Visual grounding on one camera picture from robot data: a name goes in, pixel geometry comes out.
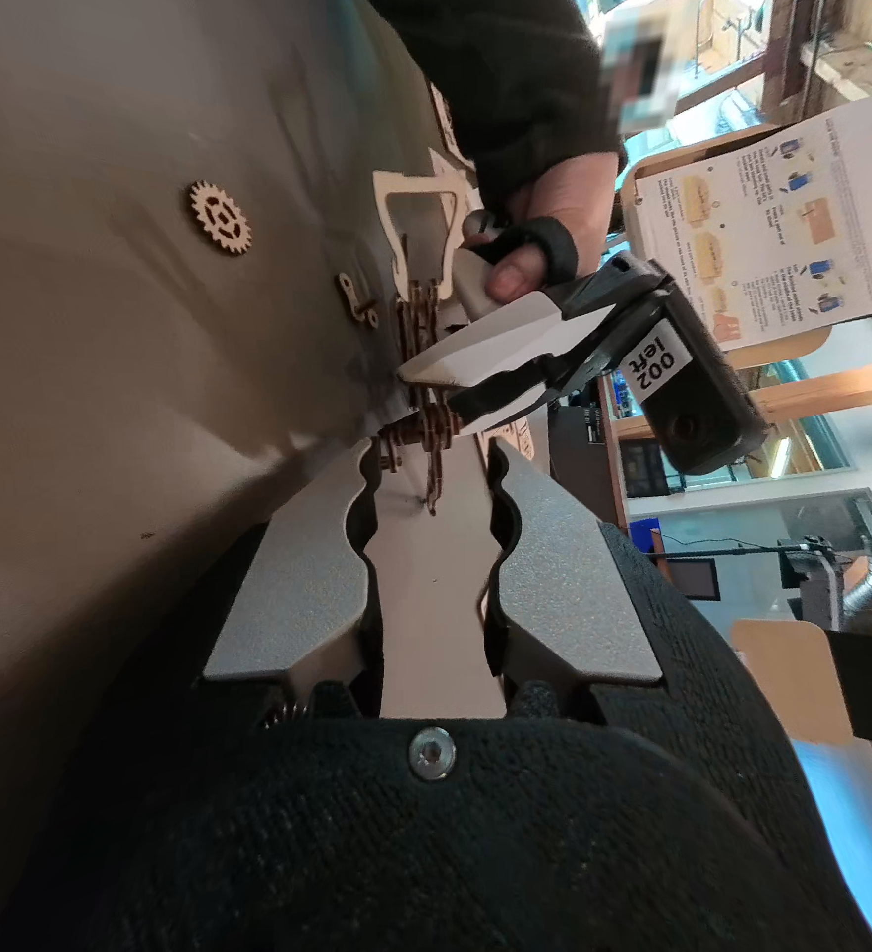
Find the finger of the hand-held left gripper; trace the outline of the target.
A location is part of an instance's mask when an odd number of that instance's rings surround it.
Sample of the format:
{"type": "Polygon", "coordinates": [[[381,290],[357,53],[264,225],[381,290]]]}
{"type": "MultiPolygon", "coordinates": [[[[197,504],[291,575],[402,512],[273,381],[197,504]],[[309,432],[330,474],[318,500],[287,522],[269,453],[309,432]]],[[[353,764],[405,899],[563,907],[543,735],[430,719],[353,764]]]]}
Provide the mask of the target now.
{"type": "Polygon", "coordinates": [[[453,282],[465,313],[476,318],[397,370],[406,385],[475,387],[489,377],[520,368],[540,355],[561,355],[595,331],[613,307],[583,304],[568,316],[567,305],[544,292],[531,292],[513,303],[497,304],[484,290],[489,264],[474,250],[459,248],[453,258],[453,282]]]}
{"type": "Polygon", "coordinates": [[[524,416],[556,393],[563,359],[532,359],[506,370],[477,370],[460,363],[445,369],[455,389],[448,400],[459,436],[475,435],[524,416]]]}

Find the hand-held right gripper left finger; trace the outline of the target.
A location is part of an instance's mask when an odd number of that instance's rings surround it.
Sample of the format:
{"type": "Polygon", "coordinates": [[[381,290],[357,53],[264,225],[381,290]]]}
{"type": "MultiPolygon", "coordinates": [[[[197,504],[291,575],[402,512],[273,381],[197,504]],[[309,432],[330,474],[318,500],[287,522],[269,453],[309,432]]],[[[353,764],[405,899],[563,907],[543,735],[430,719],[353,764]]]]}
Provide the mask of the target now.
{"type": "Polygon", "coordinates": [[[369,487],[373,444],[343,451],[277,509],[205,663],[208,682],[350,684],[366,669],[358,626],[369,569],[347,518],[369,487]]]}

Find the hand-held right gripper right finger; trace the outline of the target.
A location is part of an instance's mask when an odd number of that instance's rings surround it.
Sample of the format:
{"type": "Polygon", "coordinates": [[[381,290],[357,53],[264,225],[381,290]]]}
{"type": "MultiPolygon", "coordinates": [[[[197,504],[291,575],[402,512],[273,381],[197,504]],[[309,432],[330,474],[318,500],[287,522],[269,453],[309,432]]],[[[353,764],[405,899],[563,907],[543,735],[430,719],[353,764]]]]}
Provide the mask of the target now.
{"type": "Polygon", "coordinates": [[[515,686],[658,684],[660,665],[603,523],[499,439],[487,479],[501,550],[486,588],[491,674],[515,686]]]}

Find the wooden link piece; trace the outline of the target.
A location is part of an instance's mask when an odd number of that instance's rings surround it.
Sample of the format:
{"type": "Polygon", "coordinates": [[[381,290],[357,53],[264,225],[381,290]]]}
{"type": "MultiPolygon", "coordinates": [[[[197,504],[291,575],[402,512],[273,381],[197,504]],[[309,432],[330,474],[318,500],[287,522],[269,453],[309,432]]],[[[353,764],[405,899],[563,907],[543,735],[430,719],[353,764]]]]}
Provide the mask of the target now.
{"type": "Polygon", "coordinates": [[[358,325],[373,330],[378,329],[380,316],[377,299],[360,297],[353,279],[345,272],[338,272],[335,275],[335,283],[346,302],[350,318],[358,325]]]}

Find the wooden model frame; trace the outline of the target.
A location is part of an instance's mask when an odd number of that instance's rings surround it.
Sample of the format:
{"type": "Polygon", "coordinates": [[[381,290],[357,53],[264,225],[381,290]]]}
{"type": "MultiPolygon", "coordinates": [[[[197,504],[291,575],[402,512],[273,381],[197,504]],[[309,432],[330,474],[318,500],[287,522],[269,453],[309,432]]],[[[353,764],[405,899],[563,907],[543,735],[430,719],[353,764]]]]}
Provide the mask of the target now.
{"type": "MultiPolygon", "coordinates": [[[[464,241],[468,184],[463,175],[454,171],[431,176],[374,171],[372,184],[382,229],[393,255],[395,313],[400,353],[405,363],[439,341],[441,304],[448,301],[453,293],[453,258],[464,241]],[[449,202],[451,214],[446,227],[439,278],[422,282],[410,276],[408,239],[398,231],[389,208],[391,198],[406,195],[432,195],[446,198],[449,202]]],[[[449,409],[442,387],[406,387],[410,414],[431,405],[449,409]]]]}

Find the wooden gear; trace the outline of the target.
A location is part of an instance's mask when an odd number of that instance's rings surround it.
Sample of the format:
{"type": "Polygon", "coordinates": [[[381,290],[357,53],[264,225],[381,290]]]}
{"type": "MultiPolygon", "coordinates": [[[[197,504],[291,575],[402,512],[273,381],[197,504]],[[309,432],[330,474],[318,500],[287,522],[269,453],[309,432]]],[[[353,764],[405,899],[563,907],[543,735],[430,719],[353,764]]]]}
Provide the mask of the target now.
{"type": "Polygon", "coordinates": [[[253,242],[250,222],[238,203],[221,187],[198,180],[189,188],[189,203],[205,236],[222,251],[246,254],[253,242]]]}

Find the person's left forearm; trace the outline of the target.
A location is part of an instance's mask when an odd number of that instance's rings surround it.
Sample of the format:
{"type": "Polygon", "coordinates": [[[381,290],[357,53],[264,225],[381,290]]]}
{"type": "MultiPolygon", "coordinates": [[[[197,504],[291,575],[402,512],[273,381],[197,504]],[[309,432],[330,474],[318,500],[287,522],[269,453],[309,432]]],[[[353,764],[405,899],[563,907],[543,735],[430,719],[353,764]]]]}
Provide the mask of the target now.
{"type": "Polygon", "coordinates": [[[442,95],[485,208],[501,213],[555,165],[623,165],[595,39],[570,1],[372,1],[442,95]]]}

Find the person's left hand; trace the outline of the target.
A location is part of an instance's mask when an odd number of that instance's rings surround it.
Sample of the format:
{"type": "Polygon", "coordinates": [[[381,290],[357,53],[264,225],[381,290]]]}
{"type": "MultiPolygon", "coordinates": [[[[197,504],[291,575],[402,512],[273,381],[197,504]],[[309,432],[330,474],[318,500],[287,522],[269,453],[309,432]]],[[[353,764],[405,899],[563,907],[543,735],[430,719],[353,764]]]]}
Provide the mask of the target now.
{"type": "MultiPolygon", "coordinates": [[[[505,204],[508,224],[553,218],[570,233],[577,252],[573,277],[596,270],[607,237],[620,172],[617,151],[593,152],[566,159],[523,185],[505,204]]],[[[546,258],[535,244],[512,250],[489,272],[488,297],[512,303],[548,285],[546,258]]]]}

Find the black flat box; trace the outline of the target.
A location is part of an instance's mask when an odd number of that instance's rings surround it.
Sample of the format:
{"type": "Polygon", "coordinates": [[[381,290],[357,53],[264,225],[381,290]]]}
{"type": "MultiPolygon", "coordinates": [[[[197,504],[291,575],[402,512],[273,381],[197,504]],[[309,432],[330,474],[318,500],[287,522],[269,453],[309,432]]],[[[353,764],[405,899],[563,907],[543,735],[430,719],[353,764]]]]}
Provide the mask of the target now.
{"type": "Polygon", "coordinates": [[[557,404],[548,427],[552,478],[601,521],[619,525],[598,410],[557,404]]]}

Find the dark monitor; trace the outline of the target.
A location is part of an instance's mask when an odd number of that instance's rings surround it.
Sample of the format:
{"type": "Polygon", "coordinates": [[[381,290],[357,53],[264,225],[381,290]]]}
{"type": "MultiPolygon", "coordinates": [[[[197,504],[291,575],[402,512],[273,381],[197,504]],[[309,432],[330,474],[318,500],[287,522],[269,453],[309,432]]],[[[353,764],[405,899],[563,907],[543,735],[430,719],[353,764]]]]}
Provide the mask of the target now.
{"type": "Polygon", "coordinates": [[[691,601],[720,601],[714,557],[659,559],[657,569],[691,601]]]}

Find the printed instruction sheet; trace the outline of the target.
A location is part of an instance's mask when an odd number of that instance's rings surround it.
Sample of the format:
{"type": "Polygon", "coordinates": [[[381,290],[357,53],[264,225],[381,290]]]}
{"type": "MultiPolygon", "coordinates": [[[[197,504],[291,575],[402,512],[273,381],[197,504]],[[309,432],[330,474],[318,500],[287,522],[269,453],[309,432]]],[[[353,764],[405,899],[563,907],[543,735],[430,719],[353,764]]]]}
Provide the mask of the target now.
{"type": "Polygon", "coordinates": [[[632,253],[724,351],[872,317],[872,97],[643,160],[621,195],[632,253]]]}

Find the black tripod stand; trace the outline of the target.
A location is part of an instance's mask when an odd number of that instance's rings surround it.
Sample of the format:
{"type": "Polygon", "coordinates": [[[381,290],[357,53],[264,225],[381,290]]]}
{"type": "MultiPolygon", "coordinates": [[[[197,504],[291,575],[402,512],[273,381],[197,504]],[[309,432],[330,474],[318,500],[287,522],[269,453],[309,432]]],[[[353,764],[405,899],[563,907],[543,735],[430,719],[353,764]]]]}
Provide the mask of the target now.
{"type": "Polygon", "coordinates": [[[662,550],[664,537],[658,530],[653,530],[652,538],[646,557],[669,580],[673,579],[670,566],[674,563],[712,563],[717,558],[775,556],[784,590],[799,591],[798,597],[788,600],[789,611],[795,620],[831,630],[839,630],[845,620],[844,564],[822,537],[807,535],[799,541],[782,541],[773,546],[738,544],[673,553],[662,550]]]}

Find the tan rounded board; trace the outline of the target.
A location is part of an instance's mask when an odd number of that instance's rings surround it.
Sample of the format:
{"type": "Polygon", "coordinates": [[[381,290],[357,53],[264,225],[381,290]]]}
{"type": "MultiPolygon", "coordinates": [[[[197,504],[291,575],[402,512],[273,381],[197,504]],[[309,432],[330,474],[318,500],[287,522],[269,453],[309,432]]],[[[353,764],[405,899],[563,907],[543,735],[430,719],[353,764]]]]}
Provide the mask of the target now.
{"type": "Polygon", "coordinates": [[[834,746],[854,742],[822,628],[800,621],[738,620],[730,640],[791,740],[834,746]]]}

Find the wooden support post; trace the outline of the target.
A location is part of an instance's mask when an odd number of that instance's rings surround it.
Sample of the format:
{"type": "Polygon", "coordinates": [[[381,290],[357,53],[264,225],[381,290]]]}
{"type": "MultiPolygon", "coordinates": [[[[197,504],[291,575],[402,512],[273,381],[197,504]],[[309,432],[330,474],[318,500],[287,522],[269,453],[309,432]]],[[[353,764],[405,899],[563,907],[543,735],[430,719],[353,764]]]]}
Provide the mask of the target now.
{"type": "Polygon", "coordinates": [[[778,423],[872,406],[872,364],[790,384],[741,392],[737,386],[678,386],[659,394],[660,408],[697,424],[704,435],[715,423],[739,419],[738,432],[761,435],[778,423]]]}

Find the silver air duct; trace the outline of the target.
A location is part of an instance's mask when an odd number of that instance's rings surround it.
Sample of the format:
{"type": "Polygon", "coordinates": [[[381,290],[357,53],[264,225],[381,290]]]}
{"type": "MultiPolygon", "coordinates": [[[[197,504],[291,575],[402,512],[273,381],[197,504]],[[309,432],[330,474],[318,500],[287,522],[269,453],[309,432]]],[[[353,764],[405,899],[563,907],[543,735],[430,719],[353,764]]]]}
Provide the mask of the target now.
{"type": "Polygon", "coordinates": [[[872,610],[872,554],[858,555],[843,571],[843,613],[872,610]]]}

